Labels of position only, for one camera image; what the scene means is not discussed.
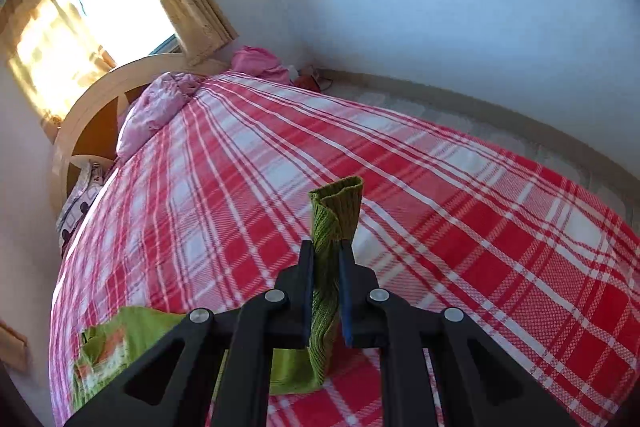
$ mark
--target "ribbed fabric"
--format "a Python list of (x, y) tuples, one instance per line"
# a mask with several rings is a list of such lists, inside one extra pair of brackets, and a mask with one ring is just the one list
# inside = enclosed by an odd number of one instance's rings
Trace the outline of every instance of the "ribbed fabric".
[[(273, 351), (271, 394), (310, 393), (324, 382), (338, 325), (338, 241), (353, 239), (362, 188), (362, 179), (351, 176), (309, 193), (311, 239), (316, 251), (311, 336), (306, 349)], [(74, 364), (74, 410), (95, 396), (183, 317), (149, 308), (123, 307), (110, 321), (85, 330)]]

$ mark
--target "pink cloth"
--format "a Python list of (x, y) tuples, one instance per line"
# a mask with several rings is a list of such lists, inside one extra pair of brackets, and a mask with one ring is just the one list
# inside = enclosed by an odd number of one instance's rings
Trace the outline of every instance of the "pink cloth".
[(203, 77), (169, 71), (158, 76), (130, 107), (122, 124), (116, 154), (124, 164), (180, 111)]
[(264, 48), (243, 46), (231, 58), (231, 71), (244, 73), (277, 84), (290, 86), (289, 70), (280, 59)]

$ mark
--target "checkered blanket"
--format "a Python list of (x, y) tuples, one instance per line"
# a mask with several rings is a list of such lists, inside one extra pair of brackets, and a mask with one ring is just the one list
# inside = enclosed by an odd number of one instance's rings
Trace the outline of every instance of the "checkered blanket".
[[(356, 260), (432, 311), (457, 306), (583, 425), (615, 413), (640, 351), (638, 239), (542, 166), (383, 108), (241, 74), (194, 99), (107, 182), (53, 297), (50, 386), (70, 416), (79, 333), (121, 306), (235, 308), (308, 238), (307, 193), (364, 179)], [(382, 425), (375, 350), (339, 343), (316, 393), (271, 397), (268, 423)]]

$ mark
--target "pillow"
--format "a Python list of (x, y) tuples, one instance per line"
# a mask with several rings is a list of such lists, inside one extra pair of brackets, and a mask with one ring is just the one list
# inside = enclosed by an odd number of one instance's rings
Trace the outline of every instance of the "pillow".
[(132, 104), (118, 135), (118, 163), (129, 160), (147, 141), (191, 100), (202, 76), (170, 71), (163, 73)]
[(78, 223), (82, 221), (84, 215), (89, 211), (89, 207), (103, 185), (104, 172), (102, 166), (98, 162), (86, 162), (82, 166), (78, 181), (73, 190), (71, 190), (69, 197), (66, 198), (56, 221), (58, 244), (61, 251), (64, 250), (65, 244), (71, 238)]

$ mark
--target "wooden headboard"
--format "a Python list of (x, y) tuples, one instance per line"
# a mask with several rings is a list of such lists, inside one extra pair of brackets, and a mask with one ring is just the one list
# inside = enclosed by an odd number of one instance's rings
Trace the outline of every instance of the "wooden headboard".
[(227, 69), (228, 64), (217, 60), (187, 66), (181, 53), (150, 55), (110, 71), (89, 87), (66, 115), (53, 144), (50, 201), (55, 213), (62, 210), (78, 179), (80, 171), (73, 158), (91, 155), (114, 160), (117, 116), (148, 84), (166, 71), (218, 74)]

